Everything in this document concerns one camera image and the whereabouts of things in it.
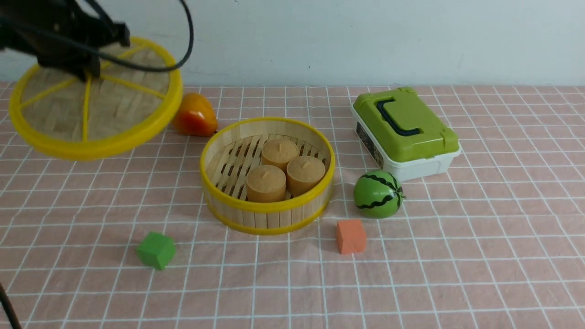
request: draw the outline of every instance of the black cable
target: black cable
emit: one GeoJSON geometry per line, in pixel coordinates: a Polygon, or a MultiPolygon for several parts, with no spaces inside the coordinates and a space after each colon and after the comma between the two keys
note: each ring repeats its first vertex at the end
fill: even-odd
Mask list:
{"type": "Polygon", "coordinates": [[[2,287],[1,283],[0,302],[2,303],[2,308],[4,309],[4,312],[6,312],[6,317],[8,318],[8,322],[10,322],[12,329],[22,329],[22,327],[20,326],[20,322],[18,322],[18,317],[14,312],[14,308],[12,307],[12,303],[8,299],[8,295],[6,294],[6,291],[4,291],[4,287],[2,287]]]}
{"type": "Polygon", "coordinates": [[[185,14],[187,15],[187,23],[189,24],[189,45],[187,47],[187,52],[185,53],[185,56],[183,56],[183,59],[181,59],[175,65],[167,66],[167,67],[149,67],[149,66],[138,65],[138,64],[132,63],[131,61],[122,60],[122,59],[119,59],[113,55],[103,53],[97,49],[94,49],[92,47],[86,46],[85,44],[73,41],[73,40],[68,39],[64,36],[60,36],[56,33],[40,30],[34,26],[29,26],[27,24],[14,22],[10,19],[0,18],[0,23],[9,25],[13,28],[27,30],[28,32],[32,32],[32,33],[35,33],[37,35],[41,35],[44,37],[48,37],[48,38],[57,40],[59,42],[65,43],[71,47],[75,47],[79,50],[83,50],[85,52],[93,54],[93,55],[100,57],[104,60],[110,61],[110,62],[118,64],[120,66],[131,68],[132,70],[153,72],[153,73],[166,73],[166,72],[171,72],[171,71],[174,71],[174,70],[182,67],[185,64],[185,62],[187,62],[189,57],[191,56],[191,52],[193,50],[193,43],[194,43],[194,39],[195,39],[194,34],[195,33],[194,33],[194,28],[193,28],[193,19],[191,17],[191,12],[189,11],[189,7],[185,3],[185,0],[179,0],[179,2],[181,2],[181,5],[183,6],[183,9],[185,10],[185,14]]]}

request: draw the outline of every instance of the plastic storage case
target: plastic storage case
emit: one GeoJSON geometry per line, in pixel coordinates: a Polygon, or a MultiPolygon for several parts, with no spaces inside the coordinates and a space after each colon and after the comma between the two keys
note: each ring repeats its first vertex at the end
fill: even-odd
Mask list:
{"type": "Polygon", "coordinates": [[[352,113],[378,167],[400,181],[444,173],[461,153],[455,132],[410,87],[359,95],[352,113]]]}

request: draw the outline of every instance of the green foam block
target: green foam block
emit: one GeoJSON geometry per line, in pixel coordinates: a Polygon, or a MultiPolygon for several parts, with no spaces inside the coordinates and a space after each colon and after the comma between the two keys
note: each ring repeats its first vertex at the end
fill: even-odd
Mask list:
{"type": "Polygon", "coordinates": [[[145,266],[163,270],[175,255],[175,243],[171,237],[157,232],[150,232],[142,240],[136,254],[145,266]]]}

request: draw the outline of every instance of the toy watermelon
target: toy watermelon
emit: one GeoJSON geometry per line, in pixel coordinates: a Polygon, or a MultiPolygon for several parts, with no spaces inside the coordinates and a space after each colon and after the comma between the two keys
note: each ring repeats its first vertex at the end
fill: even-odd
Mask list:
{"type": "Polygon", "coordinates": [[[353,201],[360,212],[369,218],[388,218],[394,215],[402,200],[402,185],[383,170],[362,175],[353,188],[353,201]]]}

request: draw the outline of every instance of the orange cube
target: orange cube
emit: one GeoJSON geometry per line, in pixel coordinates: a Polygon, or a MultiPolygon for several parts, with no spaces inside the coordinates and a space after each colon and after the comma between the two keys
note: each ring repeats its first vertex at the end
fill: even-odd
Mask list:
{"type": "Polygon", "coordinates": [[[361,220],[337,222],[337,247],[343,255],[361,253],[366,249],[366,231],[361,220]]]}

